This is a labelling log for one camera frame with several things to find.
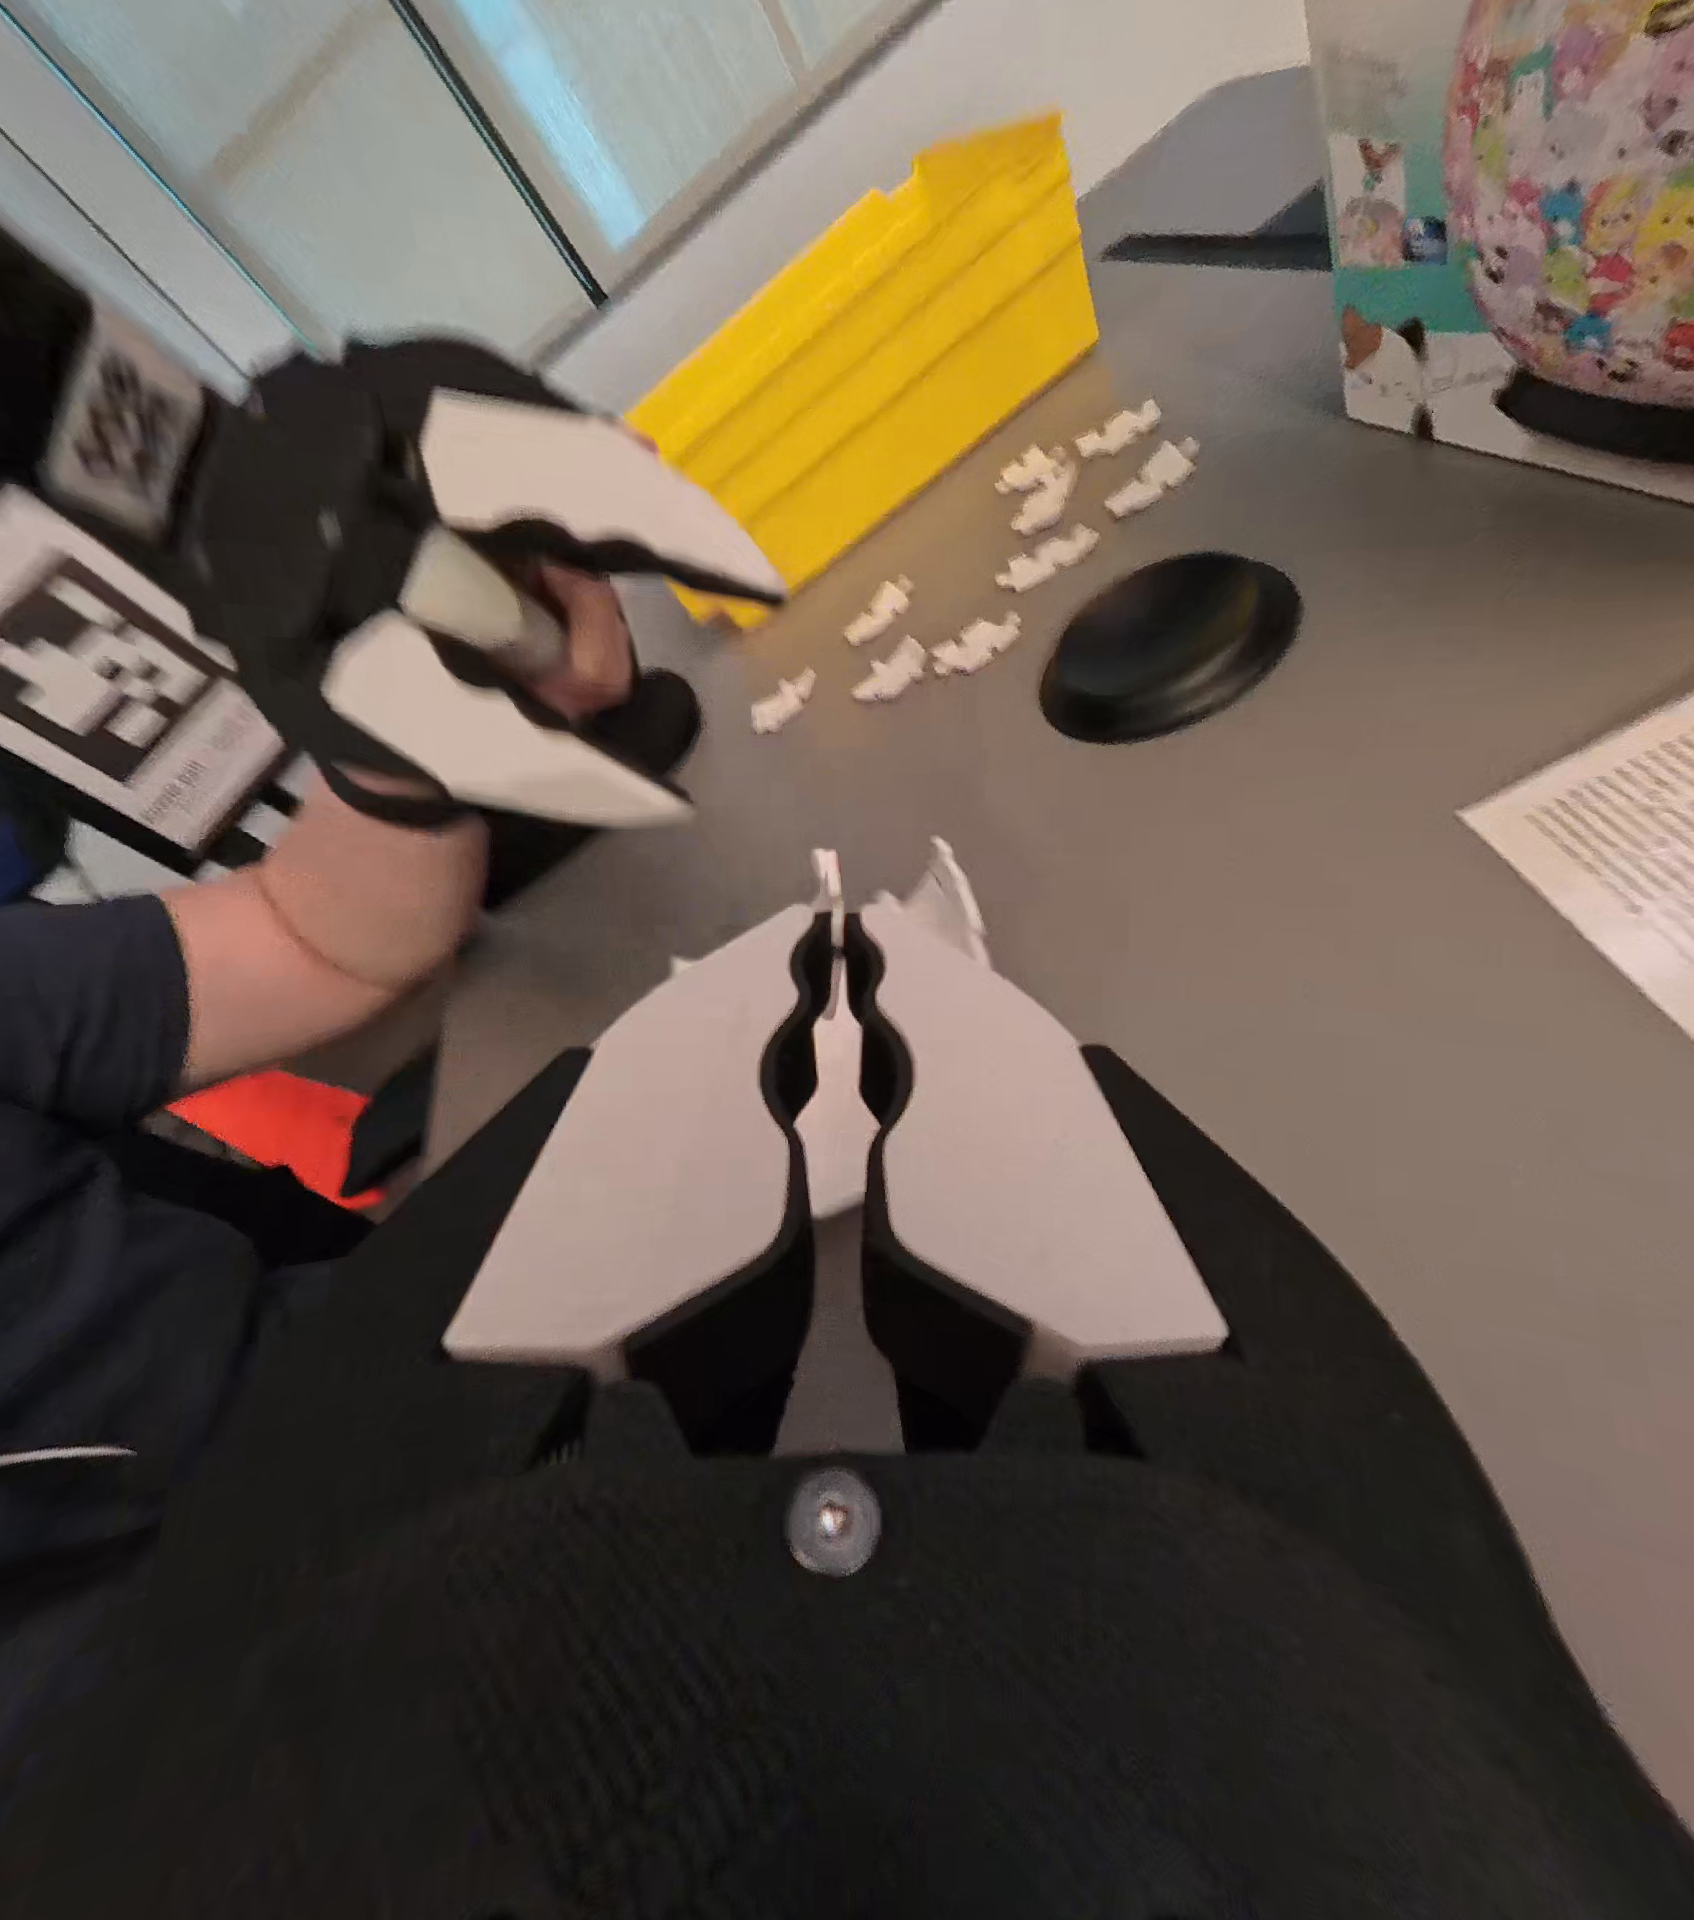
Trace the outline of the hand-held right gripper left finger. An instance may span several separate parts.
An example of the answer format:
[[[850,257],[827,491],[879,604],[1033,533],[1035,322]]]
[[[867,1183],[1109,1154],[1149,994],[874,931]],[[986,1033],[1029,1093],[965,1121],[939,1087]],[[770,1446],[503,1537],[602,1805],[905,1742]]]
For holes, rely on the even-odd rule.
[[[446,1328],[459,1362],[629,1371],[629,1345],[770,1252],[808,1204],[778,1050],[813,1037],[804,949],[831,925],[787,907],[612,1022]]]

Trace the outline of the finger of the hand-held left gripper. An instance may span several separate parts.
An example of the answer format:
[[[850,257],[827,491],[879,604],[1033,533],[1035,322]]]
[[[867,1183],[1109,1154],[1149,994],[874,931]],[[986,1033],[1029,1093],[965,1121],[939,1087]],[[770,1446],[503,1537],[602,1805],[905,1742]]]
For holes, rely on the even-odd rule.
[[[461,677],[406,617],[376,617],[333,655],[328,708],[459,804],[581,828],[668,828],[694,806],[581,732],[531,717],[519,685]]]
[[[422,472],[439,520],[492,555],[521,549],[749,604],[788,596],[755,534],[619,421],[437,393]]]

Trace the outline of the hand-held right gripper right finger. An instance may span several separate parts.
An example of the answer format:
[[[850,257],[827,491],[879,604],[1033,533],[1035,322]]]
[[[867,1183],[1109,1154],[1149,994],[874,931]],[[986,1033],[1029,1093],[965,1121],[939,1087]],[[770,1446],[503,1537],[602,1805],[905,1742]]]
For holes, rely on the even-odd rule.
[[[905,907],[859,925],[881,962],[867,1039],[882,1022],[908,1068],[868,1179],[899,1252],[1023,1323],[1053,1378],[1220,1353],[1227,1318],[1075,1035]]]

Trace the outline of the assembled white puzzle section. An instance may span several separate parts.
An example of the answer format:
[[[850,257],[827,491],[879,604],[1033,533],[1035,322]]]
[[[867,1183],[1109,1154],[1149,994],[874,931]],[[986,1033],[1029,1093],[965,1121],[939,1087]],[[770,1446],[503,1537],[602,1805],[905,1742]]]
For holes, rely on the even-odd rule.
[[[924,877],[901,899],[882,893],[882,907],[917,928],[934,935],[981,968],[990,968],[986,927],[957,855],[942,839],[930,845]],[[814,1028],[819,1088],[797,1117],[797,1132],[806,1159],[810,1212],[829,1221],[861,1208],[867,1185],[867,1157],[876,1125],[861,1095],[862,1041],[846,1003],[844,961],[835,961],[831,1001]]]

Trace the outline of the person's left forearm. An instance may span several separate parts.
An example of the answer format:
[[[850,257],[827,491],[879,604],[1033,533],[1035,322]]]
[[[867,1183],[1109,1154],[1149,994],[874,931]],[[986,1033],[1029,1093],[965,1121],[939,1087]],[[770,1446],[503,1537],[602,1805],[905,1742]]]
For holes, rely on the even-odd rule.
[[[313,774],[258,863],[163,897],[189,1001],[178,1091],[279,1068],[371,1026],[455,961],[488,863],[480,817],[399,824]]]

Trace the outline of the scattered loose puzzle pieces group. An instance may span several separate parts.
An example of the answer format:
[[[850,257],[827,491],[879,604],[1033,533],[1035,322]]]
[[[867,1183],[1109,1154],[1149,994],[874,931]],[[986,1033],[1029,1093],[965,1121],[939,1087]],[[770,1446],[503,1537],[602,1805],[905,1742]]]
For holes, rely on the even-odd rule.
[[[995,492],[1014,503],[1008,528],[1017,549],[993,574],[993,586],[1018,602],[1088,561],[1102,543],[1099,520],[1083,518],[1076,492],[1085,475],[1114,458],[1147,451],[1141,464],[1097,509],[1112,525],[1143,516],[1182,489],[1198,468],[1196,436],[1171,441],[1163,410],[1149,398],[1075,436],[1073,445],[1031,445],[995,478]],[[928,681],[971,678],[1008,655],[1021,640],[1018,610],[977,617],[952,636],[924,643],[902,630],[913,610],[914,586],[906,578],[884,580],[867,606],[844,624],[842,643],[867,655],[893,638],[882,655],[871,655],[850,687],[862,708],[891,706]]]

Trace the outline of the black round ball stand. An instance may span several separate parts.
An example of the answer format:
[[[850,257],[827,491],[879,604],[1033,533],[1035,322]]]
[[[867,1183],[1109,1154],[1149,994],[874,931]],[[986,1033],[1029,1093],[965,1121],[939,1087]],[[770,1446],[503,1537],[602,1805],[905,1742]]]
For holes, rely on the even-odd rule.
[[[1054,640],[1045,723],[1087,746],[1189,732],[1252,694],[1290,655],[1305,598],[1256,559],[1196,550],[1149,563],[1093,596]]]

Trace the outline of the colourful puzzle box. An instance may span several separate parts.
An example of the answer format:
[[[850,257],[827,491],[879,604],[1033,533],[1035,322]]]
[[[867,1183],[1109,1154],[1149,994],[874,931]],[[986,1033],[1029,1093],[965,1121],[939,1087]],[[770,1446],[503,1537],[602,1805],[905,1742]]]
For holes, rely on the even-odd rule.
[[[1350,421],[1694,509],[1694,3],[1311,3]]]

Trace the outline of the person's left hand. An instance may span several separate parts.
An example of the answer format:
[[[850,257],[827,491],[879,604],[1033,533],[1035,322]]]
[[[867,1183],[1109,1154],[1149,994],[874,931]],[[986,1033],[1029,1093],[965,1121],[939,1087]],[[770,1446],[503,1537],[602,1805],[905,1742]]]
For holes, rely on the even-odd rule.
[[[501,671],[574,728],[608,732],[636,692],[634,638],[616,586],[546,559],[515,569],[526,604],[559,626],[561,645],[512,645]]]

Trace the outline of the yellow storage bin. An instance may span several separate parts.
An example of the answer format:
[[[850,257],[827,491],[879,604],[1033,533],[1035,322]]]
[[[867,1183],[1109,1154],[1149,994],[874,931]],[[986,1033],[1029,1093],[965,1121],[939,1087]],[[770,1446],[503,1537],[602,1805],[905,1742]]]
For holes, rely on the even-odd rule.
[[[630,408],[792,592],[1099,344],[1075,201],[979,214],[862,196]]]
[[[742,361],[777,371],[836,340],[893,338],[1053,198],[1073,198],[1059,111],[930,146],[906,180],[865,193],[749,301]]]

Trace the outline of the red object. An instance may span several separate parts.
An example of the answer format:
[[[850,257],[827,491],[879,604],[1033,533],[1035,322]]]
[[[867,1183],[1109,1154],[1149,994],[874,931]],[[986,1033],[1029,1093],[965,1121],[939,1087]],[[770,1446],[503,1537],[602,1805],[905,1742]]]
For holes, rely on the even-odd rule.
[[[267,1068],[173,1100],[164,1115],[261,1169],[282,1171],[314,1196],[352,1215],[387,1199],[387,1185],[349,1190],[354,1132],[371,1096]]]

